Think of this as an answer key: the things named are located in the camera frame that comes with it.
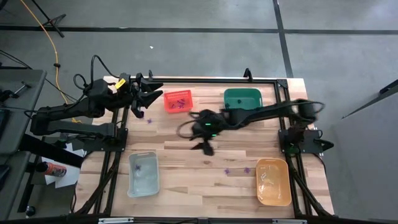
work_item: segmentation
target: clear plastic bin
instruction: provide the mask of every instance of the clear plastic bin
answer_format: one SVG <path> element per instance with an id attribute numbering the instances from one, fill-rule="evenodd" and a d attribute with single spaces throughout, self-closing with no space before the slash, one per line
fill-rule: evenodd
<path id="1" fill-rule="evenodd" d="M 145 152 L 129 156 L 129 197 L 157 194 L 160 190 L 159 163 L 156 153 Z"/>

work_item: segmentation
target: orange cable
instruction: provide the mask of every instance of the orange cable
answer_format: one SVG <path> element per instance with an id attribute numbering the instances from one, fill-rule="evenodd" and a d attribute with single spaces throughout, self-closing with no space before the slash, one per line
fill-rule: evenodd
<path id="1" fill-rule="evenodd" d="M 55 47 L 54 42 L 52 41 L 49 33 L 47 32 L 47 30 L 45 30 L 44 26 L 40 23 L 40 21 L 38 20 L 38 18 L 35 16 L 35 14 L 30 10 L 30 8 L 26 5 L 26 3 L 24 2 L 24 0 L 21 0 L 21 3 L 23 3 L 23 5 L 25 6 L 25 8 L 30 12 L 30 14 L 33 16 L 33 18 L 36 20 L 36 22 L 40 25 L 40 27 L 43 29 L 43 31 L 45 32 L 45 35 L 49 38 L 52 48 L 54 49 L 54 53 L 55 53 L 55 63 L 58 64 L 58 52 L 57 52 L 57 48 Z M 59 68 L 55 67 L 55 84 L 57 84 L 57 87 L 59 90 L 61 90 L 60 85 L 58 84 L 58 74 L 59 74 Z M 65 100 L 65 103 L 68 104 L 68 100 L 65 97 L 65 95 L 60 91 L 62 98 Z M 74 123 L 82 123 L 80 120 L 76 120 L 75 118 L 72 118 L 72 122 Z"/>

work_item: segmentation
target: transparent container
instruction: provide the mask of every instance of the transparent container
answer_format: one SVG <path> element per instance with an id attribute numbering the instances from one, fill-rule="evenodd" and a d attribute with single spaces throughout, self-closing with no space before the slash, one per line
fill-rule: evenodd
<path id="1" fill-rule="evenodd" d="M 256 165 L 257 197 L 264 205 L 291 203 L 289 169 L 282 159 L 260 159 Z"/>
<path id="2" fill-rule="evenodd" d="M 145 152 L 129 156 L 129 197 L 157 194 L 160 190 L 159 163 L 156 153 Z"/>

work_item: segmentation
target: red basket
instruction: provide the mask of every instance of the red basket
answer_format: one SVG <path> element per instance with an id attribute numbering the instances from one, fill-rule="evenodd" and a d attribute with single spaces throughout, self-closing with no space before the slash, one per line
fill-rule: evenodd
<path id="1" fill-rule="evenodd" d="M 190 111 L 193 108 L 191 90 L 164 93 L 164 109 L 169 113 Z"/>

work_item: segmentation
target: white paper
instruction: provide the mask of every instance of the white paper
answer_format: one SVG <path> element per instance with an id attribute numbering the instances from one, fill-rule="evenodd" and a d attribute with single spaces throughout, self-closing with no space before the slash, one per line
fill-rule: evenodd
<path id="1" fill-rule="evenodd" d="M 72 152 L 78 156 L 83 157 L 83 150 L 80 149 L 80 150 L 74 151 L 72 148 L 72 143 L 68 143 L 67 148 L 65 150 L 68 152 Z M 58 164 L 61 166 L 65 166 L 67 168 L 67 173 L 63 177 L 54 177 L 54 176 L 45 175 L 45 181 L 46 181 L 47 185 L 55 182 L 55 188 L 60 188 L 60 187 L 64 187 L 64 186 L 73 185 L 79 179 L 79 174 L 80 174 L 79 168 L 69 166 L 66 164 L 62 164 L 60 162 L 55 162 L 52 159 L 47 159 L 44 157 L 42 158 L 42 160 L 43 160 L 43 162 L 51 162 L 53 164 Z"/>

